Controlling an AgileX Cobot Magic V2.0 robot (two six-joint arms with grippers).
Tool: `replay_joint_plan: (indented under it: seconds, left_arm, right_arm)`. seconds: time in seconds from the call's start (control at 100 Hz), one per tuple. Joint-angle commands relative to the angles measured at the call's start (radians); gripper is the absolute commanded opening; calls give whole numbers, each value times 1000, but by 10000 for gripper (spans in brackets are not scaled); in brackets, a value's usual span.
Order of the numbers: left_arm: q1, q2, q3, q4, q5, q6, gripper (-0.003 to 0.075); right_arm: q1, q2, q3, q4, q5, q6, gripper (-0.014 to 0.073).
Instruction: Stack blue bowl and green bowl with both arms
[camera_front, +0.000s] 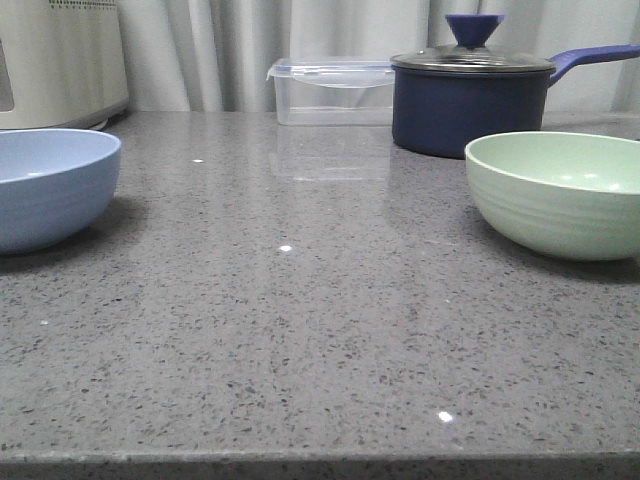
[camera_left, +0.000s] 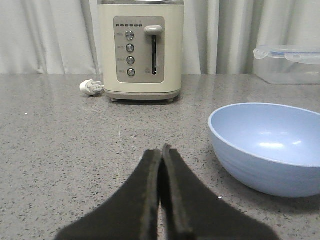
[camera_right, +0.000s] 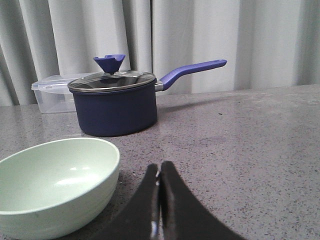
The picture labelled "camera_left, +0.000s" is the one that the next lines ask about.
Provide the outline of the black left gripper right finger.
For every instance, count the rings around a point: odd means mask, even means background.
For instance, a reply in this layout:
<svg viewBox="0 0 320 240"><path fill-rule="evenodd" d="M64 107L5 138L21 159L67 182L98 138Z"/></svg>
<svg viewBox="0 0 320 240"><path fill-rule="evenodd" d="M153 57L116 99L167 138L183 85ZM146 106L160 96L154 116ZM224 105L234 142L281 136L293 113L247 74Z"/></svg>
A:
<svg viewBox="0 0 320 240"><path fill-rule="evenodd" d="M233 208L207 188L179 152L162 149L161 205L170 240L277 240L266 224Z"/></svg>

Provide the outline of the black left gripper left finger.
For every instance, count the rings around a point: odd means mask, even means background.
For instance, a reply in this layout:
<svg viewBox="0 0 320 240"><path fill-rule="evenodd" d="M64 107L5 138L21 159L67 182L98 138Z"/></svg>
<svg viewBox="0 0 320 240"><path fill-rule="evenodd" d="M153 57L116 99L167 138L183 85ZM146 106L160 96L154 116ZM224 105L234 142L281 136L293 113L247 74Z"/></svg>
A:
<svg viewBox="0 0 320 240"><path fill-rule="evenodd" d="M161 152L146 150L127 181L106 202L59 231L57 240L156 240Z"/></svg>

